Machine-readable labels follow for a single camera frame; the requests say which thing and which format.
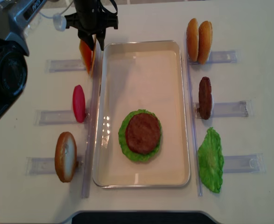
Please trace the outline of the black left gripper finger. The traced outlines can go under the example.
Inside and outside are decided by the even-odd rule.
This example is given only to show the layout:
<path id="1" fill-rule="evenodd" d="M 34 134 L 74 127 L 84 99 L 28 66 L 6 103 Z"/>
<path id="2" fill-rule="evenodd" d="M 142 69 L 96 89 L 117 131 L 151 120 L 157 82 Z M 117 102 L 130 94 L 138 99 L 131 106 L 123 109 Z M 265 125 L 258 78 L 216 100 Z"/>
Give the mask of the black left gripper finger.
<path id="1" fill-rule="evenodd" d="M 87 34 L 82 30 L 78 30 L 78 37 L 88 45 L 89 49 L 94 49 L 95 43 L 91 34 Z"/>
<path id="2" fill-rule="evenodd" d="M 105 47 L 105 35 L 106 35 L 105 30 L 101 30 L 96 34 L 96 39 L 99 42 L 101 51 L 103 51 Z"/>

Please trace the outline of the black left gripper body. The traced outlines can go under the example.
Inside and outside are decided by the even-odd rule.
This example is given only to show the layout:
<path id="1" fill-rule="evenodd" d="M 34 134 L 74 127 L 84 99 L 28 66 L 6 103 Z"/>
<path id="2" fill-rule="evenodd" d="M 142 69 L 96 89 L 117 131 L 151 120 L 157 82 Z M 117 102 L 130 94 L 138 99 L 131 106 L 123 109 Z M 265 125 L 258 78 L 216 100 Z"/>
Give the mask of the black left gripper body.
<path id="1" fill-rule="evenodd" d="M 118 29 L 118 13 L 107 10 L 99 0 L 74 0 L 76 12 L 66 15 L 66 28 L 73 27 L 86 35 L 102 33 L 106 28 Z"/>

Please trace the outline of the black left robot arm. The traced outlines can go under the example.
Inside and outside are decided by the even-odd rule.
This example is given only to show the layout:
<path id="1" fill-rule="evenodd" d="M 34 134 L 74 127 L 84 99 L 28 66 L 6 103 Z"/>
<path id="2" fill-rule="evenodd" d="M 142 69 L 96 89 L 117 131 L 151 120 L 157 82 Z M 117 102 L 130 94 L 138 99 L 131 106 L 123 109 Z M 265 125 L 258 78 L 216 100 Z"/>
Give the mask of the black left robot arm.
<path id="1" fill-rule="evenodd" d="M 29 49 L 24 31 L 45 3 L 44 0 L 0 0 L 0 119 L 26 86 L 25 57 L 29 56 Z M 106 29 L 118 29 L 118 13 L 107 10 L 99 0 L 75 0 L 73 4 L 75 13 L 53 16 L 56 30 L 77 29 L 78 37 L 90 50 L 95 49 L 95 35 L 103 48 Z"/>

